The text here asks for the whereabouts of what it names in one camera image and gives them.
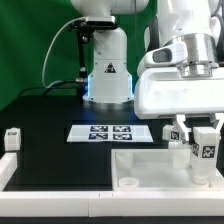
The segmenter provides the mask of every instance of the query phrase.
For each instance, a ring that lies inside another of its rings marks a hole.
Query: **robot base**
[[[102,110],[122,110],[125,108],[134,107],[134,101],[133,99],[130,99],[129,101],[123,103],[98,103],[84,98],[83,105]]]

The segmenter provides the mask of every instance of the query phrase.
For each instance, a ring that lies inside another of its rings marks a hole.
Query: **blue light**
[[[134,96],[134,94],[133,94],[133,92],[132,92],[132,90],[133,90],[133,77],[132,77],[132,75],[130,75],[130,82],[131,82],[131,96],[133,97]]]

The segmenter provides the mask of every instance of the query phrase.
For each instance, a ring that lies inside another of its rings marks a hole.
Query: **black cable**
[[[223,17],[218,14],[218,12],[220,11],[220,8],[221,7],[223,8],[223,3],[224,3],[223,0],[219,0],[217,8],[216,8],[215,12],[211,15],[211,17],[216,17],[220,22],[220,26],[221,26],[220,38],[221,39],[219,39],[219,41],[221,41],[221,46],[222,46],[223,51],[224,51],[224,43],[223,43],[223,40],[224,40],[224,21],[223,21]]]
[[[66,85],[66,84],[69,84],[69,83],[76,83],[75,80],[67,80],[67,81],[62,81],[60,83],[55,83],[52,87],[50,88],[45,88],[46,91],[42,94],[42,96],[46,96],[51,90],[53,89],[72,89],[72,88],[61,88],[60,86],[62,85]]]
[[[21,97],[25,92],[31,91],[31,90],[45,90],[45,92],[42,95],[47,95],[52,90],[67,90],[67,89],[73,89],[71,87],[60,87],[62,85],[68,84],[68,83],[75,83],[74,80],[68,80],[61,83],[55,84],[53,87],[50,87],[46,90],[45,87],[32,87],[22,90],[18,95],[17,98]]]
[[[134,0],[134,4],[135,4],[135,44],[136,44],[137,63],[139,63],[140,62],[140,50],[139,50],[139,40],[138,40],[137,0]]]
[[[219,0],[218,6],[217,6],[217,8],[216,8],[216,10],[215,10],[215,12],[213,14],[218,14],[221,6],[222,6],[222,0]]]
[[[32,87],[32,88],[24,89],[17,95],[17,98],[21,97],[23,95],[23,93],[25,93],[27,91],[37,90],[37,89],[46,89],[46,88],[45,87]]]

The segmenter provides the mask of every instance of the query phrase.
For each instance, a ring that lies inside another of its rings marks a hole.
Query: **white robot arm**
[[[175,142],[169,145],[176,149],[188,145],[186,116],[210,116],[213,127],[193,127],[189,157],[193,183],[206,185],[216,167],[224,122],[224,69],[216,53],[221,25],[212,18],[220,11],[219,1],[157,3],[160,48],[148,52],[139,65],[135,113],[140,119],[172,117],[173,126],[164,127],[163,139]]]
[[[115,24],[111,14],[143,10],[149,0],[71,0],[86,24]],[[94,69],[88,78],[84,104],[100,109],[122,109],[133,103],[132,76],[127,71],[127,37],[120,28],[94,33]]]
[[[111,14],[130,14],[142,11],[149,0],[71,0],[73,6],[84,16],[110,16]]]

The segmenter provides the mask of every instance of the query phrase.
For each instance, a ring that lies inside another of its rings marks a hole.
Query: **cable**
[[[85,17],[76,18],[76,19],[73,19],[73,20],[67,22],[67,23],[66,23],[66,24],[65,24],[65,25],[64,25],[64,26],[63,26],[63,27],[56,33],[55,37],[53,38],[53,40],[52,40],[52,42],[51,42],[51,44],[50,44],[50,46],[49,46],[49,49],[48,49],[48,51],[47,51],[47,54],[46,54],[46,57],[45,57],[45,60],[44,60],[43,69],[42,69],[42,84],[43,84],[43,86],[44,86],[45,88],[51,88],[52,85],[63,82],[63,81],[55,81],[55,82],[52,82],[49,86],[47,86],[47,85],[45,84],[45,72],[46,72],[47,62],[48,62],[48,58],[49,58],[50,52],[51,52],[51,50],[52,50],[52,47],[53,47],[55,41],[57,40],[58,36],[61,34],[61,32],[62,32],[67,26],[69,26],[70,24],[75,23],[75,22],[78,22],[78,21],[79,21],[79,22],[81,22],[81,21],[85,21]]]
[[[222,6],[222,0],[219,0],[217,8],[216,8],[216,10],[215,10],[215,12],[213,14],[218,14],[221,6]]]
[[[47,88],[47,90],[42,94],[42,96],[46,96],[51,90],[53,89],[72,89],[72,88],[61,88],[62,85],[67,85],[70,83],[75,83],[75,80],[67,80],[67,81],[61,81],[60,83],[54,83],[50,88]]]
[[[24,89],[17,95],[17,98],[21,97],[23,95],[23,93],[25,93],[27,91],[36,90],[36,89],[46,89],[46,88],[45,87],[33,87],[33,88]]]
[[[135,45],[138,63],[140,62],[140,50],[139,50],[139,41],[138,41],[138,15],[137,15],[137,0],[134,0],[135,4]]]
[[[222,37],[222,40],[224,39],[224,21],[223,21],[223,18],[222,16],[220,16],[218,14],[218,12],[220,11],[220,8],[223,7],[223,0],[219,0],[218,2],[218,5],[217,5],[217,8],[215,10],[215,12],[211,15],[211,17],[216,17],[219,22],[220,22],[220,26],[221,26],[221,33],[220,33],[220,36]]]
[[[55,83],[54,86],[47,88],[47,90],[45,87],[32,87],[32,88],[24,89],[18,94],[17,98],[21,97],[25,92],[31,91],[31,90],[46,90],[42,95],[47,95],[51,90],[77,89],[77,87],[72,88],[71,86],[70,87],[60,87],[62,85],[69,85],[70,83],[75,83],[75,80],[68,80],[68,81],[63,81],[62,83]]]

